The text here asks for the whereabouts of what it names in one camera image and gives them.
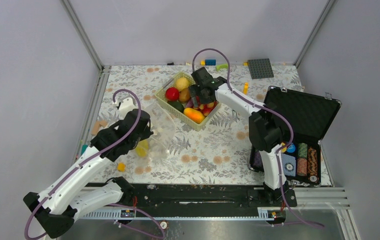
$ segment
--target black case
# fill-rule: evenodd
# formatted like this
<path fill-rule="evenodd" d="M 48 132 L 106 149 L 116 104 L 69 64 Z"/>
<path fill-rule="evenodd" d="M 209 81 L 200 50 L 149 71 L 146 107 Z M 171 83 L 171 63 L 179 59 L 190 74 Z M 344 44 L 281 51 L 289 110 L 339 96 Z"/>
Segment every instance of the black case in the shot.
<path fill-rule="evenodd" d="M 321 184 L 321 147 L 320 140 L 324 138 L 327 130 L 332 124 L 337 112 L 341 107 L 341 102 L 331 97 L 313 95 L 305 92 L 289 90 L 277 86 L 270 86 L 265 96 L 265 104 L 274 103 L 277 108 L 276 112 L 283 115 L 293 128 L 294 137 L 293 144 L 296 151 L 293 153 L 285 152 L 285 154 L 296 157 L 298 159 L 299 143 L 306 143 L 309 147 L 316 150 L 317 159 L 317 181 L 310 181 L 310 176 L 287 176 L 289 180 L 296 180 L 305 183 L 311 187 L 319 187 Z M 284 129 L 283 141 L 290 140 L 289 129 Z M 252 146 L 249 164 L 251 170 L 256 172 L 264 171 L 260 166 L 259 159 L 255 159 L 258 151 Z"/>

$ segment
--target open black case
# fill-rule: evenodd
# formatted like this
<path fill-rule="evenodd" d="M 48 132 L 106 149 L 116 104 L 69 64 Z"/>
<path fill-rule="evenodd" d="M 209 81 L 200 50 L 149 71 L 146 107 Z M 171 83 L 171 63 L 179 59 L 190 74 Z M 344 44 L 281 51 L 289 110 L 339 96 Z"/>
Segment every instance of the open black case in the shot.
<path fill-rule="evenodd" d="M 282 151 L 283 172 L 287 179 L 305 183 L 311 187 L 321 185 L 321 147 L 341 102 L 331 96 L 318 96 L 305 92 L 270 86 L 265 96 L 265 104 L 273 103 L 275 111 L 283 115 L 293 128 L 293 146 Z M 284 129 L 283 141 L 290 139 L 289 129 Z M 303 160 L 306 144 L 306 159 Z M 259 151 L 252 147 L 249 159 L 251 170 L 264 171 Z"/>

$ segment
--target gray wall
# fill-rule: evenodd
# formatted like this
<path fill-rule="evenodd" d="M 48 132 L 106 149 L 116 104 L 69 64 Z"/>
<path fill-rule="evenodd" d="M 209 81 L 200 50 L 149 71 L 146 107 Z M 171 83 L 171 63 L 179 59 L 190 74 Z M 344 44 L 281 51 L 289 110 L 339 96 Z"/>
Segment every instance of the gray wall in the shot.
<path fill-rule="evenodd" d="M 71 0 L 105 64 L 232 60 L 293 63 L 327 0 Z M 213 52 L 200 55 L 221 56 Z"/>
<path fill-rule="evenodd" d="M 343 102 L 325 153 L 362 239 L 380 239 L 380 1 L 338 1 L 299 73 L 308 92 Z"/>
<path fill-rule="evenodd" d="M 0 240 L 24 239 L 22 198 L 71 165 L 96 81 L 60 1 L 0 1 Z"/>

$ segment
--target green cucumber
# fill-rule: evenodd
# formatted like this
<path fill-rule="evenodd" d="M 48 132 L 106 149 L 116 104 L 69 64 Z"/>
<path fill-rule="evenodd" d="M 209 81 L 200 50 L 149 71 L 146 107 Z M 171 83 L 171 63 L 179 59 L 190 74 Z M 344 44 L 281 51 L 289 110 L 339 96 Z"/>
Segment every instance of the green cucumber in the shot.
<path fill-rule="evenodd" d="M 168 101 L 168 104 L 177 109 L 180 113 L 184 112 L 184 106 L 179 101 Z"/>

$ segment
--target case lid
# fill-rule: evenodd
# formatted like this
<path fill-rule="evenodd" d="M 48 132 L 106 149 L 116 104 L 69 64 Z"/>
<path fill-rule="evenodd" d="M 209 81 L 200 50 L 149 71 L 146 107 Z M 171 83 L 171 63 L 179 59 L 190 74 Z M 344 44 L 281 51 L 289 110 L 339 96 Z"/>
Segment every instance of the case lid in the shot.
<path fill-rule="evenodd" d="M 275 104 L 275 111 L 289 121 L 295 134 L 317 140 L 324 138 L 342 105 L 336 99 L 277 86 L 268 88 L 264 103 Z"/>

